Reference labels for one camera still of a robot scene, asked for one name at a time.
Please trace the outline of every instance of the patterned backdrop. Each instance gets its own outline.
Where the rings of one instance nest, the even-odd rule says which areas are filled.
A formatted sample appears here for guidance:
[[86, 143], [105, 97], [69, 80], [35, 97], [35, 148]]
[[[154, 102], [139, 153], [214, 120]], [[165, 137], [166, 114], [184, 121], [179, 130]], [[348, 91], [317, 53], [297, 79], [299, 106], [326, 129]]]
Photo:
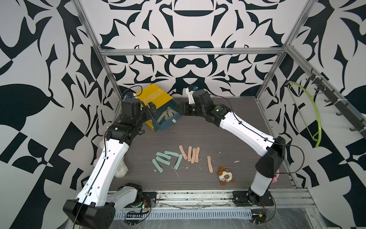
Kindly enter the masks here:
[[[364, 0], [319, 0], [301, 29], [294, 46], [360, 112], [366, 113], [366, 5]], [[366, 220], [366, 140], [323, 94], [315, 95], [322, 124], [318, 148], [301, 119], [286, 88], [296, 81], [311, 95], [315, 86], [308, 76], [286, 56], [261, 97], [273, 131], [305, 152], [303, 168], [296, 173], [299, 183], [308, 188], [328, 226], [343, 229], [365, 227]], [[308, 97], [297, 86], [292, 94], [312, 134], [317, 119]], [[302, 162], [301, 152], [287, 147], [291, 170]]]
[[[305, 0], [82, 0], [105, 49], [281, 47]], [[126, 88], [156, 83], [173, 96], [194, 83], [254, 96], [275, 55], [109, 56]]]
[[70, 0], [2, 1], [0, 15], [1, 228], [57, 228], [118, 99]]

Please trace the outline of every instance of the wooden table surface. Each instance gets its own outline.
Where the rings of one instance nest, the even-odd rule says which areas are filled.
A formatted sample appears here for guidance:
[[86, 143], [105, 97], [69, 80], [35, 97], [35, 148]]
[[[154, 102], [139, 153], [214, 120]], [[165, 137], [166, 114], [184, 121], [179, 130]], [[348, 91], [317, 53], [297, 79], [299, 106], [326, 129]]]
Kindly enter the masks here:
[[[269, 133], [259, 108], [253, 97], [228, 98], [234, 112], [244, 121]], [[187, 98], [174, 98], [179, 103]], [[229, 107], [223, 98], [213, 98], [215, 104], [222, 103]], [[164, 131], [153, 133], [145, 124], [145, 134], [134, 138], [124, 161], [129, 171], [123, 178], [113, 178], [110, 190], [132, 182], [146, 189], [247, 189], [256, 173], [255, 163], [259, 155], [246, 143], [232, 133], [205, 121], [202, 117], [181, 117], [175, 124]], [[199, 162], [193, 163], [182, 159], [178, 170], [173, 167], [177, 158], [172, 156], [171, 166], [159, 162], [163, 172], [159, 173], [152, 163], [156, 152], [165, 150], [180, 153], [182, 145], [187, 154], [188, 146], [200, 147]], [[213, 173], [208, 171], [207, 156], [211, 156]], [[231, 169], [234, 184], [222, 186], [217, 175], [219, 166]], [[286, 172], [283, 165], [280, 172]], [[278, 181], [270, 188], [292, 188], [289, 175], [280, 174]]]

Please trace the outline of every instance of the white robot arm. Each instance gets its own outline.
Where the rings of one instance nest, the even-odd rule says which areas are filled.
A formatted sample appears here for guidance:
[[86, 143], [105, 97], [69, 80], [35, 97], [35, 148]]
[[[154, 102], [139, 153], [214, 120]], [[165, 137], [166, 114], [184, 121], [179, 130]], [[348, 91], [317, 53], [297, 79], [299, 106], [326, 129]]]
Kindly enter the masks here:
[[261, 156], [255, 165], [257, 172], [248, 191], [248, 199], [241, 201], [243, 205], [248, 203], [260, 204], [284, 160], [285, 140], [281, 137], [274, 138], [256, 129], [239, 118], [227, 106], [223, 104], [215, 105], [209, 93], [205, 90], [197, 91], [197, 87], [191, 85], [187, 88], [187, 94], [189, 102], [180, 103], [178, 107], [180, 114], [204, 117], [208, 122], [214, 123], [236, 135]]
[[[261, 205], [277, 169], [284, 160], [284, 139], [275, 139], [261, 132], [238, 118], [223, 104], [215, 105], [205, 90], [197, 91], [197, 87], [190, 86], [187, 94], [189, 102], [180, 103], [178, 106], [181, 115], [204, 117], [208, 122], [236, 135], [261, 156], [255, 165], [257, 172], [247, 195], [239, 200], [233, 199], [238, 206]], [[102, 155], [86, 185], [76, 199], [67, 200], [63, 207], [66, 215], [79, 225], [92, 229], [107, 229], [116, 211], [128, 204], [138, 205], [142, 200], [141, 186], [131, 183], [111, 196], [107, 194], [118, 164], [133, 138], [143, 134], [142, 124], [158, 114], [153, 103], [145, 106], [135, 98], [124, 99], [122, 111], [107, 130]]]
[[128, 204], [137, 206], [142, 201], [142, 187], [128, 183], [122, 190], [107, 196], [116, 169], [137, 135], [144, 133], [142, 124], [157, 116], [153, 103], [145, 106], [135, 98], [121, 103], [122, 114], [108, 128], [105, 147], [87, 183], [76, 199], [67, 200], [63, 207], [66, 215], [75, 223], [93, 229], [107, 229], [115, 212]]

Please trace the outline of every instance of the cardboard box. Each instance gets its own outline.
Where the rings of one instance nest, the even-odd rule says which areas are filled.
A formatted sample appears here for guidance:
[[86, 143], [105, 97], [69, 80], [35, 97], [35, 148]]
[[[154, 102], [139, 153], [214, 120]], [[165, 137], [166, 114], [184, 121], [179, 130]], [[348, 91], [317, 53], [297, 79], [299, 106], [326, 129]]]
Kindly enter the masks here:
[[[153, 102], [156, 106], [156, 109], [158, 111], [158, 118], [168, 107], [171, 107], [173, 110], [178, 111], [177, 107], [178, 104], [173, 100], [173, 97], [168, 95], [165, 91], [163, 91], [161, 88], [159, 88], [156, 84], [152, 84], [142, 90], [142, 94], [137, 97], [139, 100], [143, 101], [145, 105], [147, 105], [149, 102]], [[156, 120], [151, 119], [146, 123], [150, 129], [155, 133], [158, 130], [165, 130], [168, 126], [171, 126], [174, 124], [179, 118], [181, 118], [182, 115], [175, 114], [173, 117], [171, 117], [168, 120], [163, 120], [159, 123], [157, 123]]]

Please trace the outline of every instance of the pink plastic piece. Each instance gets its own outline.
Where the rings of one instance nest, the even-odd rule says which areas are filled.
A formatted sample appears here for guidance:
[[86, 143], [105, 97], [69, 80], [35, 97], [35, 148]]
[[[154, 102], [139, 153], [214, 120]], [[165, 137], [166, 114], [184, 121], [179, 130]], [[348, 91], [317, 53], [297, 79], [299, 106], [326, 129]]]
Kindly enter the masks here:
[[276, 174], [276, 176], [273, 178], [273, 180], [272, 180], [272, 183], [276, 183], [277, 182], [277, 178], [280, 176], [280, 174], [279, 174], [279, 170], [277, 170], [277, 174]]

